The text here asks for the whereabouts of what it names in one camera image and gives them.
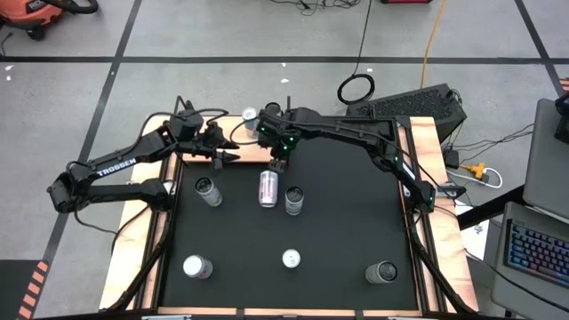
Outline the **orange shop vacuum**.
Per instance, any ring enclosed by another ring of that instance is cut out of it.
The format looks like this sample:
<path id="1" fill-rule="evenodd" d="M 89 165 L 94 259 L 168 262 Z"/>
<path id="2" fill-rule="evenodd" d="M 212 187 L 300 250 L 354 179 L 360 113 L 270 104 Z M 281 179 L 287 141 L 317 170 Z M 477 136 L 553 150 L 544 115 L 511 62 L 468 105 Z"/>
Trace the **orange shop vacuum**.
<path id="1" fill-rule="evenodd" d="M 35 41 L 43 40 L 45 28 L 62 14 L 43 0 L 0 0 L 0 24 L 23 30 Z"/>

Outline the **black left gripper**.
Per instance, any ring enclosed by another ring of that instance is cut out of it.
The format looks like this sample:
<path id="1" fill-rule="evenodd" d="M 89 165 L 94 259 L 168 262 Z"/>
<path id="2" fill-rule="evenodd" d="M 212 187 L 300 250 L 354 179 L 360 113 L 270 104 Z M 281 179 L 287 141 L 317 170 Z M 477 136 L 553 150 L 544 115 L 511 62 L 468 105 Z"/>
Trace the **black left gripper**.
<path id="1" fill-rule="evenodd" d="M 217 149 L 239 149 L 239 146 L 230 140 L 225 139 L 222 129 L 217 123 L 209 123 L 203 133 L 199 133 L 196 141 L 195 154 L 210 158 L 212 168 L 221 170 L 223 163 L 230 163 L 241 158 L 240 155 L 231 154 L 226 151 L 218 155 Z"/>

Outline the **black device on desk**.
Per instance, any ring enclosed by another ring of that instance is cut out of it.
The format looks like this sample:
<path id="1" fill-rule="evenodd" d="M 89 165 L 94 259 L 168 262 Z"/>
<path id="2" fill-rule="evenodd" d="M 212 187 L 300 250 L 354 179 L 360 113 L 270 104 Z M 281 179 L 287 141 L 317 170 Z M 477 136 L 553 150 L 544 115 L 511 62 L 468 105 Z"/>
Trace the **black device on desk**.
<path id="1" fill-rule="evenodd" d="M 555 100 L 555 107 L 561 118 L 554 137 L 569 145 L 569 92 Z"/>

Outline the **white paper sheet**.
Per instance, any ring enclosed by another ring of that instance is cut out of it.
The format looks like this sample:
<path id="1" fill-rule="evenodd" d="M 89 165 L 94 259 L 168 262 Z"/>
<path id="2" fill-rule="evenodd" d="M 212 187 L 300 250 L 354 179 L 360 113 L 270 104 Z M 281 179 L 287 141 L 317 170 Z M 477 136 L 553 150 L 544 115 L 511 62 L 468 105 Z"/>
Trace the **white paper sheet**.
<path id="1" fill-rule="evenodd" d="M 489 222 L 487 220 L 477 223 L 474 227 L 461 231 L 461 238 L 466 250 L 473 256 L 482 260 L 485 256 L 485 245 L 488 235 Z"/>

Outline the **white Celsius pineapple can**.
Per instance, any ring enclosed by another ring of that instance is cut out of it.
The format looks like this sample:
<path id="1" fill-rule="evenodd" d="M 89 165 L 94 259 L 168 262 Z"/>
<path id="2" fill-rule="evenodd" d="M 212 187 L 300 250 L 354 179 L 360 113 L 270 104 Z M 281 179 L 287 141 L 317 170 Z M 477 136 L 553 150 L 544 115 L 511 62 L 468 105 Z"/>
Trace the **white Celsius pineapple can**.
<path id="1" fill-rule="evenodd" d="M 222 194 L 215 186 L 212 179 L 208 177 L 199 178 L 196 181 L 195 190 L 211 207 L 217 207 L 222 203 Z"/>

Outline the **silver can with white lid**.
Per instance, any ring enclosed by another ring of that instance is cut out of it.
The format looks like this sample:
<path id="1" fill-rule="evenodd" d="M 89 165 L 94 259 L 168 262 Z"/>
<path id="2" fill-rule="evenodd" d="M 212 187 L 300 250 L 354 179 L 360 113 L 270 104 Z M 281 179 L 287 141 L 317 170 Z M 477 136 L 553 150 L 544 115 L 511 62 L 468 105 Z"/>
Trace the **silver can with white lid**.
<path id="1" fill-rule="evenodd" d="M 213 272 L 213 264 L 207 258 L 197 254 L 188 256 L 182 268 L 188 277 L 199 280 L 209 278 Z"/>

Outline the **computer keyboard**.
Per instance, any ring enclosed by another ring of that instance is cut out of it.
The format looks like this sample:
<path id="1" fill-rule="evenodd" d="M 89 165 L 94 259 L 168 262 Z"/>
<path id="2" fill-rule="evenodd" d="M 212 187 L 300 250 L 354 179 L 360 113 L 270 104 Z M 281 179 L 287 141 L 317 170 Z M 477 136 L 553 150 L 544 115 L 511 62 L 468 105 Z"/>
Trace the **computer keyboard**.
<path id="1" fill-rule="evenodd" d="M 494 268 L 495 304 L 532 320 L 569 320 L 569 225 L 506 204 Z"/>

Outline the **silver Diet Coke can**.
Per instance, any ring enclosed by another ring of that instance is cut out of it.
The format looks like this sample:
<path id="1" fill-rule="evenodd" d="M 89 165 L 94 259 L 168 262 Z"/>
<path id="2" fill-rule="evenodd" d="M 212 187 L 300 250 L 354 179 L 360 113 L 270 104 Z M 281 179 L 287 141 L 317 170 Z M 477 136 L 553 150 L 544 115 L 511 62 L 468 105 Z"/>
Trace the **silver Diet Coke can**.
<path id="1" fill-rule="evenodd" d="M 261 207 L 272 208 L 276 206 L 278 196 L 278 174 L 272 171 L 263 171 L 260 174 L 259 203 Z"/>

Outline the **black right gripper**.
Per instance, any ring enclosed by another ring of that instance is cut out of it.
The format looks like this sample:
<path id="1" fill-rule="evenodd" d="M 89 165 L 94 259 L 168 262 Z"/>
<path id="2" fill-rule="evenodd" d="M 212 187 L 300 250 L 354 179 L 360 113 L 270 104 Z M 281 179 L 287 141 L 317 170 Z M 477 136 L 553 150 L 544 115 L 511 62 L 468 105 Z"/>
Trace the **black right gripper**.
<path id="1" fill-rule="evenodd" d="M 268 147 L 270 148 L 270 155 L 274 158 L 268 163 L 268 168 L 272 172 L 284 173 L 287 168 L 287 160 L 290 154 L 296 147 L 296 139 L 292 136 L 268 138 Z"/>

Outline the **grey can with dark lid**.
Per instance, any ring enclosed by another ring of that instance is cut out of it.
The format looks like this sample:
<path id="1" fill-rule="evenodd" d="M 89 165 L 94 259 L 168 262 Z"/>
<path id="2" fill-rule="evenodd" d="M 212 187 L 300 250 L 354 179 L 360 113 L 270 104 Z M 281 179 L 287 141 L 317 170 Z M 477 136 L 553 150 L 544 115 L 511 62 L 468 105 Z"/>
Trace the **grey can with dark lid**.
<path id="1" fill-rule="evenodd" d="M 397 276 L 397 267 L 387 260 L 375 263 L 365 270 L 365 279 L 370 284 L 388 284 L 395 281 Z"/>

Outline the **black table mat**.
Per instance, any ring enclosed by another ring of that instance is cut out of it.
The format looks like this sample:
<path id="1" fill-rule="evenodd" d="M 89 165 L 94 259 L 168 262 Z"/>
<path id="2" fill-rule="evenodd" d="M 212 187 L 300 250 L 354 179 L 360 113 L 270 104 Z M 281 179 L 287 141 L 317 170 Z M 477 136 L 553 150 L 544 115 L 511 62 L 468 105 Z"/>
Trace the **black table mat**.
<path id="1" fill-rule="evenodd" d="M 227 164 L 213 173 L 191 163 L 181 175 L 172 248 L 160 303 L 164 307 L 414 310 L 413 266 L 397 179 L 377 169 L 363 148 L 313 139 L 301 141 L 278 190 L 299 187 L 301 213 L 285 201 L 260 206 L 263 164 Z M 223 196 L 211 207 L 196 192 L 212 179 Z M 287 249 L 300 253 L 286 268 Z M 190 255 L 213 264 L 205 280 L 182 268 Z M 398 271 L 388 284 L 370 284 L 365 270 L 390 261 Z"/>

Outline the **white can with black lid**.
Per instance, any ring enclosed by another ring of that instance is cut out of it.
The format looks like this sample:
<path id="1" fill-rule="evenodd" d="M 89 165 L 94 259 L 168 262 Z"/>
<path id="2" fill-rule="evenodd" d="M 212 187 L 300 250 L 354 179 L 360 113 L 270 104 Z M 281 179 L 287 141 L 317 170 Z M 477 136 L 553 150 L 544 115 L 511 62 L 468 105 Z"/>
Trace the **white can with black lid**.
<path id="1" fill-rule="evenodd" d="M 301 213 L 304 193 L 299 187 L 290 187 L 285 192 L 284 208 L 287 214 L 296 216 Z"/>

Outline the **grey desk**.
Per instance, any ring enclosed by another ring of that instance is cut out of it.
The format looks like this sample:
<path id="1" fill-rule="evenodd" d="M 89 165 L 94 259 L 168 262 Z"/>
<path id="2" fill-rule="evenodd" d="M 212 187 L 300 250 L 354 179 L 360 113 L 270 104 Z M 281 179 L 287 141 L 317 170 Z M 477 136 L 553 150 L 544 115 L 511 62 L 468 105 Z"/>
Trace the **grey desk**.
<path id="1" fill-rule="evenodd" d="M 523 198 L 569 220 L 569 144 L 554 137 L 561 118 L 553 100 L 537 102 Z"/>

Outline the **wooden shelf board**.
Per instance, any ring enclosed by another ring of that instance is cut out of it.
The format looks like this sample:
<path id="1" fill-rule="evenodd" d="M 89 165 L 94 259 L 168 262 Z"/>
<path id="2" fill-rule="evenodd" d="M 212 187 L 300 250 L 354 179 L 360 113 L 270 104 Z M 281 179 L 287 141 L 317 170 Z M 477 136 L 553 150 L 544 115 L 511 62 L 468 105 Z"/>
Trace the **wooden shelf board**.
<path id="1" fill-rule="evenodd" d="M 229 139 L 232 130 L 237 127 L 243 118 L 241 116 L 224 116 L 216 120 L 219 127 L 223 130 L 224 137 Z M 231 136 L 234 142 L 253 142 L 254 137 L 242 124 Z M 271 159 L 270 149 L 259 147 L 257 144 L 240 145 L 240 149 L 226 149 L 227 153 L 239 155 L 238 162 L 245 163 L 268 163 Z"/>

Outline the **yellow plug splitter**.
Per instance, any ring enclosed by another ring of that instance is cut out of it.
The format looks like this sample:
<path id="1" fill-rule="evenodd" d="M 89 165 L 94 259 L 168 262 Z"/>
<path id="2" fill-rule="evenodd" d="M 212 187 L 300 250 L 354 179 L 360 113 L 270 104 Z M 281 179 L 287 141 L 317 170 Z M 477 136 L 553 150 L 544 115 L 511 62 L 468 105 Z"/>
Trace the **yellow plug splitter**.
<path id="1" fill-rule="evenodd" d="M 485 175 L 485 164 L 461 164 L 461 168 L 471 172 L 477 180 L 482 180 Z"/>

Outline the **black mesh computer tower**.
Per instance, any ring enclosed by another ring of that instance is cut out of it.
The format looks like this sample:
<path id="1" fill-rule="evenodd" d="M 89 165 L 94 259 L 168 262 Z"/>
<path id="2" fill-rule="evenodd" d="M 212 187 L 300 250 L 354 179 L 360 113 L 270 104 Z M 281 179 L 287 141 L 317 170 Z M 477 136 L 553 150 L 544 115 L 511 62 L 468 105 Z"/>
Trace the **black mesh computer tower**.
<path id="1" fill-rule="evenodd" d="M 422 116 L 435 120 L 437 136 L 443 142 L 467 115 L 460 94 L 448 84 L 403 92 L 380 99 L 350 105 L 347 116 L 379 118 L 389 116 Z"/>

